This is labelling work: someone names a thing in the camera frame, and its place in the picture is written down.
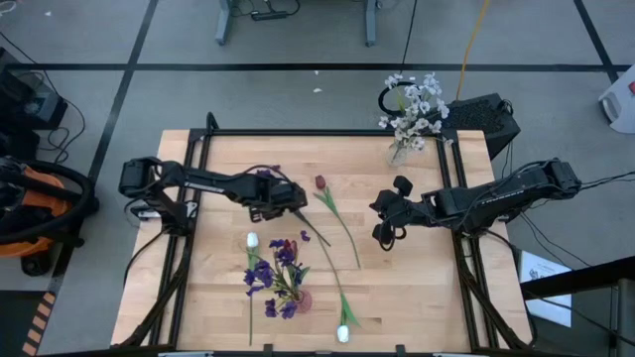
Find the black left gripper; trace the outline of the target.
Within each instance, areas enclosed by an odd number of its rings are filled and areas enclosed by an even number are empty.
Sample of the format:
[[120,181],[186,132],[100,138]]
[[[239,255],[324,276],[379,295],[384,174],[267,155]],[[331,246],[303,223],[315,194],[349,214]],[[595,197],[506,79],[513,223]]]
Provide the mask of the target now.
[[[295,197],[287,207],[287,198]],[[242,177],[242,205],[253,223],[279,218],[287,209],[296,213],[308,205],[305,190],[271,175],[246,174]]]

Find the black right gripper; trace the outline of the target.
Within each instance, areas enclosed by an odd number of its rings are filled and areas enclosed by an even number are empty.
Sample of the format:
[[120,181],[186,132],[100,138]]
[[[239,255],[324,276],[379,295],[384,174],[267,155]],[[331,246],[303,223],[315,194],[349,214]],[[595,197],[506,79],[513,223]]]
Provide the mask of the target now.
[[422,202],[408,199],[413,184],[404,176],[396,176],[393,186],[396,191],[383,189],[370,204],[381,219],[373,228],[372,237],[384,251],[390,251],[397,240],[407,236],[406,226],[429,223],[428,208]]

